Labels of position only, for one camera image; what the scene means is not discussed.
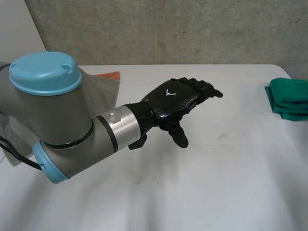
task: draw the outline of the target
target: green cloth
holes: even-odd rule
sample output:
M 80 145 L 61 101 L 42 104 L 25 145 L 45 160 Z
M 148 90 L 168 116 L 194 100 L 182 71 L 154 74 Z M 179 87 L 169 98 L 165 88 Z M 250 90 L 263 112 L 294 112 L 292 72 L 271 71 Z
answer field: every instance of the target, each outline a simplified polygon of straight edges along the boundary
M 283 119 L 308 119 L 308 81 L 276 78 L 265 91 L 273 112 L 280 113 Z

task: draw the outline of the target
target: white table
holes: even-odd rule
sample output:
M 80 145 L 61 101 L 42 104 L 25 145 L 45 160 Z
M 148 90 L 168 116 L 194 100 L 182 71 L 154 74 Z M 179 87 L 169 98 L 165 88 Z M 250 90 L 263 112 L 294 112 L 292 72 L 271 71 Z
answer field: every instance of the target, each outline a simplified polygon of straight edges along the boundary
M 141 149 L 119 151 L 70 180 L 50 183 L 0 164 L 1 231 L 308 230 L 308 123 L 271 112 L 264 86 L 274 65 L 82 66 L 119 70 L 117 105 L 170 78 L 194 77 L 224 93 L 186 115 L 177 147 L 152 129 Z

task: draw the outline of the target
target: concrete wall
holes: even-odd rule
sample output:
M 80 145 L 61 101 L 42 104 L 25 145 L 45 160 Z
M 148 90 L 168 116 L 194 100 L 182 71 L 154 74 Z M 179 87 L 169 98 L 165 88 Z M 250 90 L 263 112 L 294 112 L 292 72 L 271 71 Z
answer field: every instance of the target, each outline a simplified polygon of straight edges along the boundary
M 308 0 L 26 0 L 78 64 L 276 64 L 308 77 Z

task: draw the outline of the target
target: light blue cap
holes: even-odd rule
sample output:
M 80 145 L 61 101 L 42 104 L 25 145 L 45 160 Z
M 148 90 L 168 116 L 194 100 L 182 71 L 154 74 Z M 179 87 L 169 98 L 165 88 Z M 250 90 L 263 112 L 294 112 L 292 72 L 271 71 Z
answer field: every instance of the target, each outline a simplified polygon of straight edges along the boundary
M 40 141 L 34 144 L 32 151 L 39 166 L 52 183 L 57 184 L 64 180 L 70 179 L 57 168 L 57 166 L 52 162 L 52 160 L 50 160 L 49 156 L 44 151 Z
M 81 73 L 72 56 L 46 51 L 16 59 L 10 66 L 10 80 L 23 92 L 53 96 L 77 88 Z

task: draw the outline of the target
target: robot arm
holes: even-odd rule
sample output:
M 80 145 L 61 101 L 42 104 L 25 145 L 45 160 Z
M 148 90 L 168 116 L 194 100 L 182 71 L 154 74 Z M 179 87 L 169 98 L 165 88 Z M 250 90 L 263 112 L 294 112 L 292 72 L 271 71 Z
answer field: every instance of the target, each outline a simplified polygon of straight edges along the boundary
M 195 79 L 169 80 L 144 97 L 91 118 L 74 59 L 59 52 L 23 56 L 0 67 L 0 111 L 26 118 L 40 137 L 33 146 L 46 176 L 59 183 L 128 146 L 142 147 L 146 132 L 160 127 L 187 147 L 183 115 L 209 97 L 222 97 Z

